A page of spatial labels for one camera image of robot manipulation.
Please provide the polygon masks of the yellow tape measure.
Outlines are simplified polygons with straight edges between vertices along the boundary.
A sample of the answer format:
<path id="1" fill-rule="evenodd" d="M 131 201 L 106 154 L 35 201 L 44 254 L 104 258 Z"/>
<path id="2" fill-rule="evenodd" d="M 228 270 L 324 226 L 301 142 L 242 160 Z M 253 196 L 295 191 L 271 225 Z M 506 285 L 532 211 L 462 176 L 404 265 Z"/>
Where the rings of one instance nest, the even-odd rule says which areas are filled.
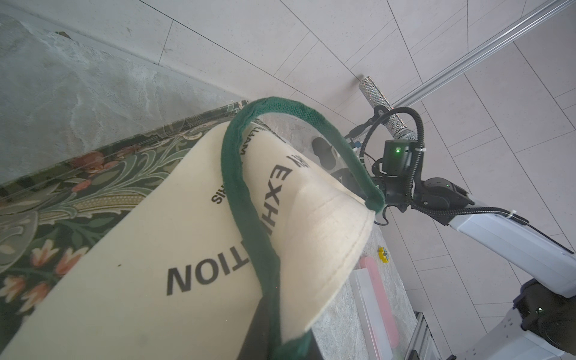
<path id="1" fill-rule="evenodd" d="M 378 257 L 382 263 L 388 263 L 389 262 L 389 253 L 384 247 L 379 247 L 377 253 L 378 253 Z"/>

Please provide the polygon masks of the silver microphone on stand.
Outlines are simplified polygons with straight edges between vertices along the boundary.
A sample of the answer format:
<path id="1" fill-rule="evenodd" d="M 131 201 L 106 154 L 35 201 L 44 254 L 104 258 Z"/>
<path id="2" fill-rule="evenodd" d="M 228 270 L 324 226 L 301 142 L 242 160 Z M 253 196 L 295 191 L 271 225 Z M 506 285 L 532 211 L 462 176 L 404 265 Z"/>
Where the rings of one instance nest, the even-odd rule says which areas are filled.
<path id="1" fill-rule="evenodd" d="M 370 77 L 365 77 L 358 85 L 361 93 L 373 109 L 373 115 L 366 122 L 357 125 L 344 138 L 354 144 L 354 140 L 372 129 L 373 124 L 380 117 L 392 110 L 392 106 L 385 99 L 382 92 Z M 410 130 L 397 114 L 392 115 L 382 123 L 395 140 L 417 140 L 417 135 Z M 337 155 L 333 147 L 322 137 L 316 137 L 312 141 L 313 153 L 319 158 L 320 165 L 325 170 L 336 168 Z"/>

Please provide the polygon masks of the cream canvas tote bag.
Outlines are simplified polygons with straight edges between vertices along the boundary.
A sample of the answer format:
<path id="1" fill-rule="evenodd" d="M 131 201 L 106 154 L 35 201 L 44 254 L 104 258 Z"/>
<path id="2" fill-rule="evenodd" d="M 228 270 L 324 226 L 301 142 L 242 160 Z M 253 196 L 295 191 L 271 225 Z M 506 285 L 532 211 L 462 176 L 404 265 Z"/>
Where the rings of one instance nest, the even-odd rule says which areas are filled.
<path id="1" fill-rule="evenodd" d="M 1 207 L 3 359 L 309 359 L 385 205 L 338 129 L 280 97 L 90 166 Z"/>

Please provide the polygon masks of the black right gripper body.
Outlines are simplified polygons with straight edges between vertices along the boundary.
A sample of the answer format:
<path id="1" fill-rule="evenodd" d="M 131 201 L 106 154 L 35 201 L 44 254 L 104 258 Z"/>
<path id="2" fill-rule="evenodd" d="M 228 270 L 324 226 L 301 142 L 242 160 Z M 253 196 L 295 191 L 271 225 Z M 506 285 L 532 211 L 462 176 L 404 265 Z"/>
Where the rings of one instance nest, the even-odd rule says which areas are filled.
<path id="1" fill-rule="evenodd" d="M 368 197 L 368 195 L 360 187 L 359 183 L 356 181 L 356 178 L 348 168 L 341 168 L 337 171 L 334 171 L 332 176 L 356 196 L 360 198 Z"/>

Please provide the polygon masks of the translucent pink pencil case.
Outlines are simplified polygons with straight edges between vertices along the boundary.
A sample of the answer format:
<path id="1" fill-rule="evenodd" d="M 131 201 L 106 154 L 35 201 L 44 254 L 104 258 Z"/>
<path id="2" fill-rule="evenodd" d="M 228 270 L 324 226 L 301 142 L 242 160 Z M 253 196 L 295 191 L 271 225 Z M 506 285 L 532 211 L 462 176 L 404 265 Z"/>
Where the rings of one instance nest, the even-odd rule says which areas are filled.
<path id="1" fill-rule="evenodd" d="M 370 281 L 376 296 L 376 301 L 379 306 L 379 311 L 381 313 L 382 321 L 388 335 L 388 341 L 391 348 L 396 349 L 400 343 L 400 334 L 395 322 L 394 315 L 392 313 L 392 306 L 390 304 L 389 297 L 386 293 L 383 280 L 380 276 L 377 261 L 373 257 L 363 256 L 359 260 L 359 265 L 361 269 L 367 269 L 368 271 Z"/>

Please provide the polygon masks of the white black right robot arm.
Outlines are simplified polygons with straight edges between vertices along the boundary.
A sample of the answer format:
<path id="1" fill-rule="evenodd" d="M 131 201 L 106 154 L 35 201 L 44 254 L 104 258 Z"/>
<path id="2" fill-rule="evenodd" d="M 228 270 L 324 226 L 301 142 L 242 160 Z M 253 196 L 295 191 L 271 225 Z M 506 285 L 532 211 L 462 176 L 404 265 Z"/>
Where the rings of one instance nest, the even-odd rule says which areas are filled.
<path id="1" fill-rule="evenodd" d="M 373 162 L 370 183 L 386 207 L 413 209 L 499 254 L 530 275 L 500 323 L 463 359 L 560 359 L 575 353 L 575 252 L 510 209 L 490 207 L 444 178 L 422 179 L 425 129 L 409 107 L 374 108 L 346 141 L 365 156 L 375 130 L 391 139 Z"/>

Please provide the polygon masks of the aluminium mounting rail frame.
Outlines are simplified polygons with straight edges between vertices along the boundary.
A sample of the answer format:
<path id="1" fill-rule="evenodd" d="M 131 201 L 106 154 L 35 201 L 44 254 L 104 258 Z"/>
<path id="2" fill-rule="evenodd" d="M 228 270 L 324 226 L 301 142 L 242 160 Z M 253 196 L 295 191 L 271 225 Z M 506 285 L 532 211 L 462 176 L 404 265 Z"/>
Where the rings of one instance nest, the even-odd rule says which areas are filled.
<path id="1" fill-rule="evenodd" d="M 404 360 L 441 360 L 443 357 L 431 334 L 428 322 L 422 312 L 415 312 L 416 327 L 412 333 Z"/>

